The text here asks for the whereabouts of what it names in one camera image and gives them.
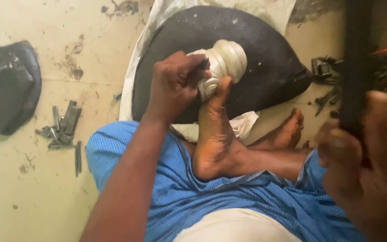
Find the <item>hand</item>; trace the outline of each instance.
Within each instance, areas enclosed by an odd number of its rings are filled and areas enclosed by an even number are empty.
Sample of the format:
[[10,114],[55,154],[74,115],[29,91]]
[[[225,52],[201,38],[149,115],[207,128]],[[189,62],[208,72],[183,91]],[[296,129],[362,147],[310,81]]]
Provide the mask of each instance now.
[[204,55],[176,52],[153,66],[150,101],[143,119],[170,125],[196,98],[198,82],[211,73],[198,67]]
[[370,241],[387,241],[387,94],[368,94],[364,120],[364,154],[361,143],[328,122],[316,136],[320,165],[329,168],[323,187]]

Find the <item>left hand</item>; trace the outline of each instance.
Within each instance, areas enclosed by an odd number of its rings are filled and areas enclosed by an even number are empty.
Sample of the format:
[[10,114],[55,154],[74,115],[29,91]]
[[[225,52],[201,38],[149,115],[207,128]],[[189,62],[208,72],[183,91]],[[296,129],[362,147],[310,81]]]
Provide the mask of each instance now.
[[210,71],[198,68],[203,59],[204,55],[186,56],[179,51],[155,63],[150,101],[143,120],[172,124],[196,98],[198,82],[211,77]]

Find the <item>dirty floor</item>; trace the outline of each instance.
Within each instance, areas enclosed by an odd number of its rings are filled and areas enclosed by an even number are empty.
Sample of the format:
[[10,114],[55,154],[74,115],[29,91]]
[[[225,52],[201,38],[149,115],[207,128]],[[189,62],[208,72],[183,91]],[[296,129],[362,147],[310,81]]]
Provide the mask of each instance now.
[[[35,116],[14,135],[0,136],[0,241],[78,240],[98,197],[84,146],[83,173],[76,178],[74,150],[48,151],[48,141],[34,130],[52,123],[52,105],[64,113],[70,99],[83,108],[74,141],[86,144],[96,129],[117,121],[120,104],[113,94],[122,90],[132,48],[152,5],[153,0],[0,0],[0,46],[28,40],[43,77]],[[297,3],[286,31],[300,60],[310,67],[313,57],[341,57],[341,7],[318,6],[313,12],[304,7]],[[385,21],[377,25],[375,39],[387,47],[387,5],[377,9]],[[245,142],[275,128],[293,107],[305,115],[300,144],[313,140],[335,107],[327,106],[315,118],[317,106],[309,102],[329,89],[313,84],[290,102],[261,112]]]

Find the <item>right hand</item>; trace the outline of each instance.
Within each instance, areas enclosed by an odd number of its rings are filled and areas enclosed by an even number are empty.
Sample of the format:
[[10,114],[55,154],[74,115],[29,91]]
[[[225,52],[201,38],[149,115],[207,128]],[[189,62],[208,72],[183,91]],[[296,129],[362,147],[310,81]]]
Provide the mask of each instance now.
[[387,94],[368,94],[364,140],[365,152],[337,121],[322,126],[316,141],[320,165],[328,168],[323,187],[370,241],[387,241]]

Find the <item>black cushion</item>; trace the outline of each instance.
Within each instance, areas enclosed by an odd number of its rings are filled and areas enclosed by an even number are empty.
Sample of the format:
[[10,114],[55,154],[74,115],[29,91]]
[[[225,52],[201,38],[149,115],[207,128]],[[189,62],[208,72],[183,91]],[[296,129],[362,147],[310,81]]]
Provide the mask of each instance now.
[[[239,43],[248,62],[243,78],[231,87],[230,119],[286,102],[309,87],[312,74],[300,63],[286,39],[266,22],[232,8],[197,6],[167,19],[141,57],[132,97],[134,120],[140,121],[146,111],[154,63],[179,50],[190,53],[212,48],[220,39]],[[198,96],[174,123],[198,121],[200,107]]]

